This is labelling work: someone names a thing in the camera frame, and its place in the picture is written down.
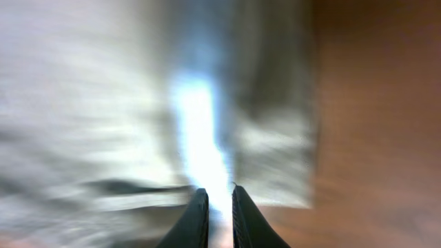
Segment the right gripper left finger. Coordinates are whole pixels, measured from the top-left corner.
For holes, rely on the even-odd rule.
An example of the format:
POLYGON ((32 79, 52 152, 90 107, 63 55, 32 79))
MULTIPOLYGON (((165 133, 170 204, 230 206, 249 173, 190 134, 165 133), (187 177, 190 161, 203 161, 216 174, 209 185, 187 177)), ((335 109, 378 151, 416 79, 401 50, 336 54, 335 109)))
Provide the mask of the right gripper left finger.
POLYGON ((184 214, 162 238, 156 248, 208 248, 209 197, 196 190, 184 214))

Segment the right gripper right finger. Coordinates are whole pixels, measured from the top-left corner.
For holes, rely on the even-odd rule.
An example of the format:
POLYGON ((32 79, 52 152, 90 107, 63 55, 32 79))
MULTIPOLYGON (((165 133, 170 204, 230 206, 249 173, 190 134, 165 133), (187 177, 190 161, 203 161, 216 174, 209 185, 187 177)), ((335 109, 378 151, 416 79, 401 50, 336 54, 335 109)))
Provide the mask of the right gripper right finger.
POLYGON ((234 248, 291 248, 270 226, 245 188, 232 194, 234 248))

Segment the khaki green shorts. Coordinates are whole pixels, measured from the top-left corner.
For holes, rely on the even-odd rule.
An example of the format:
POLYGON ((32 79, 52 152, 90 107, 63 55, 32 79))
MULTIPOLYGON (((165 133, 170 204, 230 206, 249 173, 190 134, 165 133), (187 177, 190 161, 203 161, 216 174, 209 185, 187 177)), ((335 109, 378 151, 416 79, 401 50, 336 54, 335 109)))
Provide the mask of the khaki green shorts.
POLYGON ((309 1, 2 0, 1 246, 153 246, 196 190, 311 207, 309 1))

